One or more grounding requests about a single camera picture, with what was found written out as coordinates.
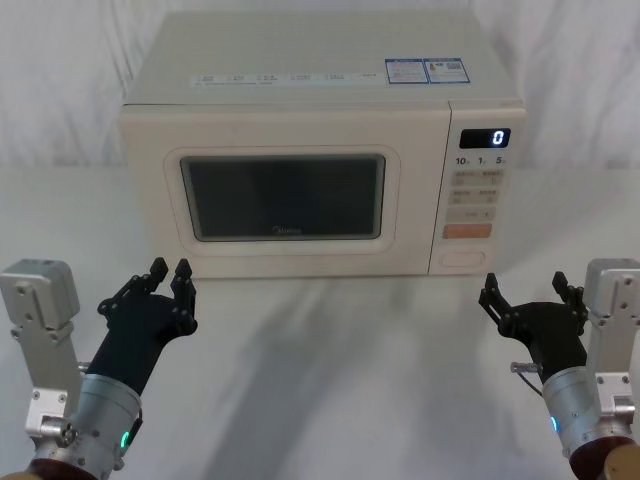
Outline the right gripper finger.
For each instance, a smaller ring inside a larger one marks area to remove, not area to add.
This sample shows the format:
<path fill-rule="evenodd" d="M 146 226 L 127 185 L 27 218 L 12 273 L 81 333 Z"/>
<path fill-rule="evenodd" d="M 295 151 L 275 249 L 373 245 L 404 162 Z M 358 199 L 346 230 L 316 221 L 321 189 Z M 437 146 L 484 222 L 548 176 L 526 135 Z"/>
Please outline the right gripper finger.
<path fill-rule="evenodd" d="M 493 272 L 486 275 L 478 303 L 493 320 L 500 334 L 519 334 L 520 312 L 503 297 Z"/>
<path fill-rule="evenodd" d="M 571 316 L 576 320 L 577 333 L 584 333 L 584 326 L 588 319 L 588 311 L 583 301 L 584 288 L 570 285 L 562 271 L 556 271 L 552 286 L 562 302 L 570 308 Z"/>

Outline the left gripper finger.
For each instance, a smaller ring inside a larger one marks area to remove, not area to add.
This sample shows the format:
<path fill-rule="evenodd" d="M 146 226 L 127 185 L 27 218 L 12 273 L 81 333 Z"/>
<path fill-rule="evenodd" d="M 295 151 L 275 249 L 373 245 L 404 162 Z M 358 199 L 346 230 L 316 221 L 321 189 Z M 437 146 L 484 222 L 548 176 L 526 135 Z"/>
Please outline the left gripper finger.
<path fill-rule="evenodd" d="M 172 316 L 180 334 L 193 334 L 198 327 L 195 319 L 196 289 L 192 281 L 192 269 L 182 258 L 175 269 L 170 288 L 174 295 Z"/>
<path fill-rule="evenodd" d="M 155 292 L 168 273 L 168 266 L 162 257 L 157 257 L 152 262 L 149 272 L 141 275 L 133 275 L 123 287 L 112 297 L 103 300 L 97 312 L 108 316 L 111 312 L 127 305 L 131 301 L 137 301 Z"/>

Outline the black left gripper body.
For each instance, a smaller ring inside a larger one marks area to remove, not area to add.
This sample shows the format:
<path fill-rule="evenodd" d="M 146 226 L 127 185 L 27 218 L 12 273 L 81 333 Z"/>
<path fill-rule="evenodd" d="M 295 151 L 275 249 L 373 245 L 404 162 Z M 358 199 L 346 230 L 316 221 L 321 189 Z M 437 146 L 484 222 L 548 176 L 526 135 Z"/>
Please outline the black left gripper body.
<path fill-rule="evenodd" d="M 197 330 L 194 308 L 161 295 L 107 299 L 98 307 L 108 332 L 86 371 L 143 393 L 164 347 Z"/>

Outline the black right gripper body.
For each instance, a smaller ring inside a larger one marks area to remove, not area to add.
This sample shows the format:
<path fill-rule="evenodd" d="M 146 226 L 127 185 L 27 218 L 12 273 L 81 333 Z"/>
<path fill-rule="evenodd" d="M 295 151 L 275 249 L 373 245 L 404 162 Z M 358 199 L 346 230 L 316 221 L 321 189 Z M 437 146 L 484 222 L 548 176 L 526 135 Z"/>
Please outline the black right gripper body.
<path fill-rule="evenodd" d="M 545 384 L 553 375 L 586 365 L 586 350 L 580 340 L 587 311 L 581 300 L 571 303 L 530 302 L 511 306 L 498 303 L 498 331 L 522 343 L 531 360 L 541 368 Z"/>

